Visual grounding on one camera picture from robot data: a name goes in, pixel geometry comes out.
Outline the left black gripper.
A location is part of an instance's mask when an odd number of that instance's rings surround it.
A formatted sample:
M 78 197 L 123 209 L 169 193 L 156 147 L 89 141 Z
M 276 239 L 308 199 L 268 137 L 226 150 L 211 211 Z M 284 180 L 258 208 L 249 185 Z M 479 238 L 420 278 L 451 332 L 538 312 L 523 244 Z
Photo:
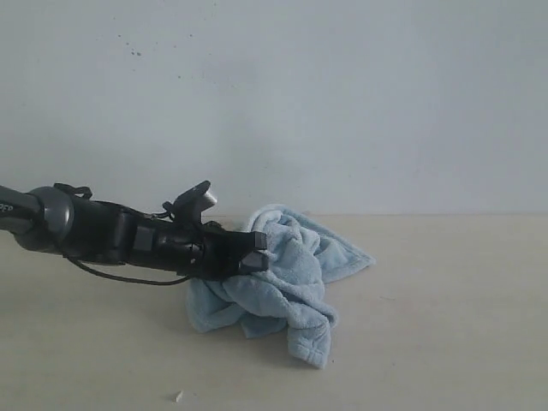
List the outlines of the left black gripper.
M 175 227 L 155 235 L 149 262 L 155 269 L 208 281 L 267 271 L 267 256 L 260 252 L 247 255 L 247 249 L 267 249 L 267 235 L 210 224 Z

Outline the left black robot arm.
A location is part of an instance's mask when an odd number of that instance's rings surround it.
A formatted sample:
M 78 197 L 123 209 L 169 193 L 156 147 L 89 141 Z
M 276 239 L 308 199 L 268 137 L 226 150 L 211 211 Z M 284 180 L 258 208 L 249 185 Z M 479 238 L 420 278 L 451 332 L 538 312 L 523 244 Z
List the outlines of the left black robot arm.
M 177 276 L 173 284 L 221 283 L 266 271 L 264 233 L 202 221 L 203 211 L 216 203 L 209 181 L 164 202 L 159 213 L 96 200 L 85 186 L 56 183 L 28 193 L 3 187 L 1 228 L 28 251 L 60 255 L 83 271 L 118 282 L 126 279 L 96 265 L 169 271 Z

